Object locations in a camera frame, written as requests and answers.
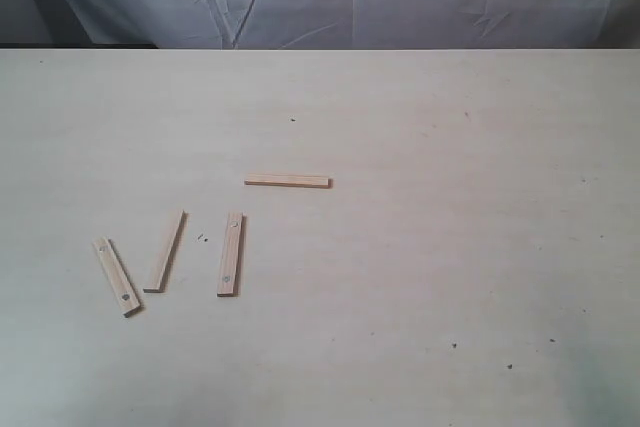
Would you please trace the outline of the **wooden stick with screws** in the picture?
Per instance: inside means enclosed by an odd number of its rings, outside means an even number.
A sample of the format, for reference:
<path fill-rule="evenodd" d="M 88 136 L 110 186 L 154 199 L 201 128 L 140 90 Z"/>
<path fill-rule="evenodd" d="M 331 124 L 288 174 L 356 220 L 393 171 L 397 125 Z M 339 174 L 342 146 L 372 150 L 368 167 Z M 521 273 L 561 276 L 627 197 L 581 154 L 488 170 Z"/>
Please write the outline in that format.
<path fill-rule="evenodd" d="M 244 235 L 244 218 L 242 212 L 231 212 L 227 218 L 216 292 L 218 297 L 236 295 Z"/>

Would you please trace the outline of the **plain wooden stick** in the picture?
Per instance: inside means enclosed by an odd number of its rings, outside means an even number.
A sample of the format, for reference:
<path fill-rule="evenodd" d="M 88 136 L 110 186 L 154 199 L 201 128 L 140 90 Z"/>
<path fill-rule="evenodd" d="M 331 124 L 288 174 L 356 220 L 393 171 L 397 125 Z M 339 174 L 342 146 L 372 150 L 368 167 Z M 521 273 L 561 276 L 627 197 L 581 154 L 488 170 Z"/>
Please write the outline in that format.
<path fill-rule="evenodd" d="M 166 282 L 187 217 L 188 214 L 184 210 L 180 210 L 171 220 L 158 261 L 150 270 L 148 279 L 143 286 L 144 293 L 162 293 L 165 291 Z"/>

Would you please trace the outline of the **horizontal wooden stick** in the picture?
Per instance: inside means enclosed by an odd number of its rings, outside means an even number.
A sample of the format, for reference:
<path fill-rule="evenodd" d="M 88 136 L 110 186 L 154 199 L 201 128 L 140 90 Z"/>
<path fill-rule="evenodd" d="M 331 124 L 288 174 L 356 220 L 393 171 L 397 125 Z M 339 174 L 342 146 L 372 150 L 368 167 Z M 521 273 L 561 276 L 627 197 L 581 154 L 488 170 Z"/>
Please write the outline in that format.
<path fill-rule="evenodd" d="M 249 174 L 244 179 L 244 184 L 251 186 L 329 189 L 332 186 L 332 180 L 326 176 L 314 175 Z"/>

